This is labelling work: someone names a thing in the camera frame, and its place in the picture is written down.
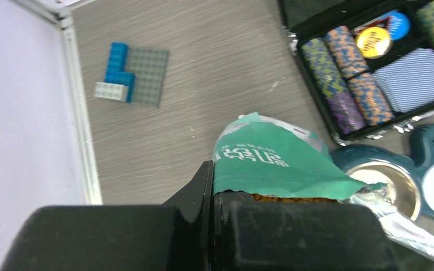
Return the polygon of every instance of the torn plastic wrapper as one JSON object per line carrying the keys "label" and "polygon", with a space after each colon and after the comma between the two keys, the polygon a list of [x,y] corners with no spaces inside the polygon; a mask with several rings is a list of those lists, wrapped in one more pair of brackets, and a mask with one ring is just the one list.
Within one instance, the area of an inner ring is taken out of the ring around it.
{"label": "torn plastic wrapper", "polygon": [[368,207],[379,219],[390,240],[434,261],[434,236],[400,214],[378,191],[362,189],[345,203]]}

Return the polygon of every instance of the white frame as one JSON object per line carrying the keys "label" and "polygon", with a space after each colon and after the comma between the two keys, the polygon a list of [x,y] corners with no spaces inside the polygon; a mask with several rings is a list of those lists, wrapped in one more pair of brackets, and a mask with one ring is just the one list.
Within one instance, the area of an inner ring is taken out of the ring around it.
{"label": "white frame", "polygon": [[89,116],[84,93],[84,83],[79,62],[76,33],[73,27],[71,9],[68,7],[53,10],[35,0],[9,0],[28,10],[32,15],[41,18],[57,27],[62,36],[62,46],[66,63],[69,97],[72,103],[72,116],[75,121],[75,132],[79,148],[79,162],[82,169],[84,197],[87,204],[102,204],[101,187],[97,173],[96,157]]}

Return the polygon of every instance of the poker chip case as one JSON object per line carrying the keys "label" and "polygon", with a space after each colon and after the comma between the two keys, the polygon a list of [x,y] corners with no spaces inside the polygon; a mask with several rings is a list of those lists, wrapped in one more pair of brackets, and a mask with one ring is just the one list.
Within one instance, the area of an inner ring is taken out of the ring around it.
{"label": "poker chip case", "polygon": [[[434,114],[434,0],[277,2],[295,63],[336,143],[409,132]],[[378,57],[364,57],[357,31],[383,27],[388,20],[377,19],[392,12],[405,18],[397,25],[404,32]]]}

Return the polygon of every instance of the toy brick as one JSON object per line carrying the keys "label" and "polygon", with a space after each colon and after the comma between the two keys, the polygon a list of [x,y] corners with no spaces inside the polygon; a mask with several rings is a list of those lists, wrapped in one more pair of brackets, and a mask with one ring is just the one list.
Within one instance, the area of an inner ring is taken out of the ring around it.
{"label": "toy brick", "polygon": [[96,82],[94,96],[110,100],[127,101],[129,88],[124,85]]}
{"label": "toy brick", "polygon": [[122,72],[125,67],[129,46],[123,42],[113,42],[109,52],[108,71]]}
{"label": "toy brick", "polygon": [[132,103],[159,107],[168,56],[168,50],[129,48],[125,70],[134,73],[139,80]]}
{"label": "toy brick", "polygon": [[129,90],[127,94],[127,99],[125,101],[130,103],[132,101],[132,93],[135,80],[136,76],[130,72],[107,71],[104,82],[127,86]]}

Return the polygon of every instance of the green plastic bag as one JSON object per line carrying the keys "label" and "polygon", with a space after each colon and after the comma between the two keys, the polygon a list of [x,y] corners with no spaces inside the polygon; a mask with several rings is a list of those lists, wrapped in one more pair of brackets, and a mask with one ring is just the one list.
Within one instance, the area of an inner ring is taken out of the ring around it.
{"label": "green plastic bag", "polygon": [[343,200],[367,185],[336,167],[314,133],[257,113],[226,127],[214,163],[214,193]]}

